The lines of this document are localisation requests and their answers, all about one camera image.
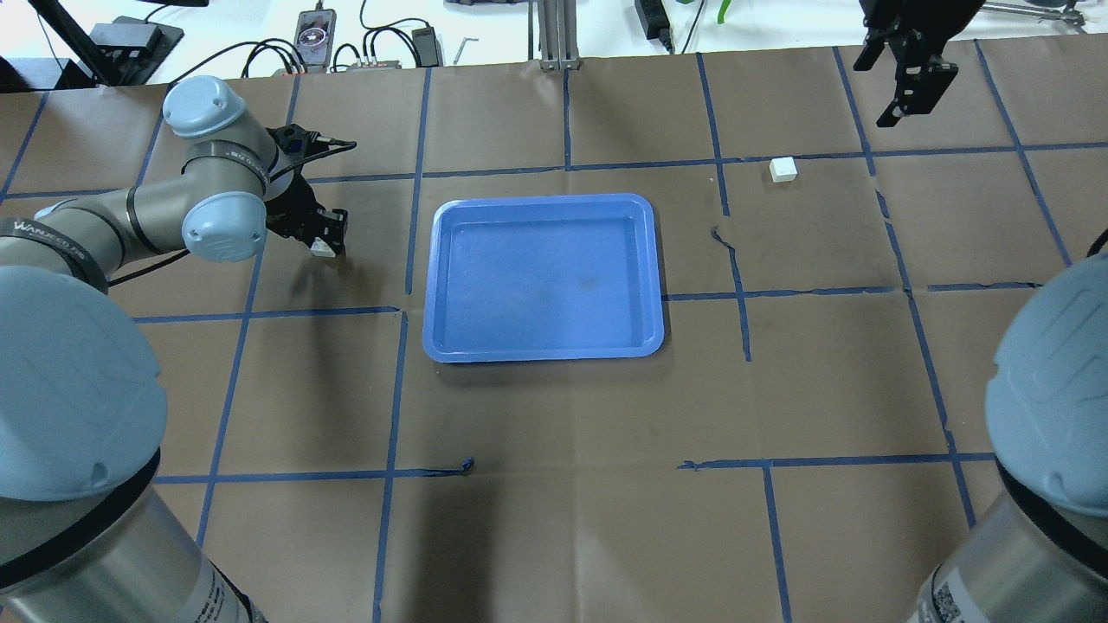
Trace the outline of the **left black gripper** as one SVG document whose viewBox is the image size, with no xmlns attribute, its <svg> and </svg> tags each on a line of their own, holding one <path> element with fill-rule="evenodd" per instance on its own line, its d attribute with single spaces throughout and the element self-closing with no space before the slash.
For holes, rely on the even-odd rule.
<svg viewBox="0 0 1108 623">
<path fill-rule="evenodd" d="M 267 131 L 280 149 L 280 154 L 290 161 L 289 164 L 277 166 L 278 172 L 286 172 L 278 181 L 288 182 L 288 185 L 276 197 L 265 201 L 267 228 L 285 238 L 320 237 L 332 245 L 338 252 L 337 257 L 343 256 L 348 210 L 325 210 L 316 200 L 308 181 L 302 177 L 305 161 L 322 159 L 329 152 L 328 139 L 297 124 Z"/>
</svg>

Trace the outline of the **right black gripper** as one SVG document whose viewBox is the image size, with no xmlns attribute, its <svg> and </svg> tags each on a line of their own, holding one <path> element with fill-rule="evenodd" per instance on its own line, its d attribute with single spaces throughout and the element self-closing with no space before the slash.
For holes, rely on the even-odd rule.
<svg viewBox="0 0 1108 623">
<path fill-rule="evenodd" d="M 982 6 L 982 1 L 863 1 L 866 35 L 854 61 L 854 71 L 870 71 L 894 33 L 917 31 L 931 52 L 942 52 L 950 39 L 965 31 Z M 917 67 L 899 61 L 897 86 L 888 108 L 876 119 L 876 126 L 895 127 L 903 118 L 930 114 L 958 72 L 956 63 L 938 55 L 922 60 Z"/>
</svg>

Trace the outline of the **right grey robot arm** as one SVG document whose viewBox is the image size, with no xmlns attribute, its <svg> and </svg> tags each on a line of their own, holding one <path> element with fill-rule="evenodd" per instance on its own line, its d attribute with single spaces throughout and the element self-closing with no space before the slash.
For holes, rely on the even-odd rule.
<svg viewBox="0 0 1108 623">
<path fill-rule="evenodd" d="M 993 362 L 1001 493 L 897 621 L 1104 622 L 1104 235 L 1017 312 Z"/>
</svg>

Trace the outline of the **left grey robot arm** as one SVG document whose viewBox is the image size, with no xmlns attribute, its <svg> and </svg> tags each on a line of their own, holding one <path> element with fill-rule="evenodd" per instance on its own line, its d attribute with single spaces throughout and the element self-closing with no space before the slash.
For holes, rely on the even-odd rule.
<svg viewBox="0 0 1108 623">
<path fill-rule="evenodd" d="M 156 492 L 170 402 L 143 331 L 107 289 L 134 261 L 253 259 L 276 234 L 345 251 L 348 214 L 302 166 L 353 150 L 267 129 L 215 76 L 170 88 L 178 177 L 3 218 L 3 607 L 24 622 L 261 622 Z"/>
</svg>

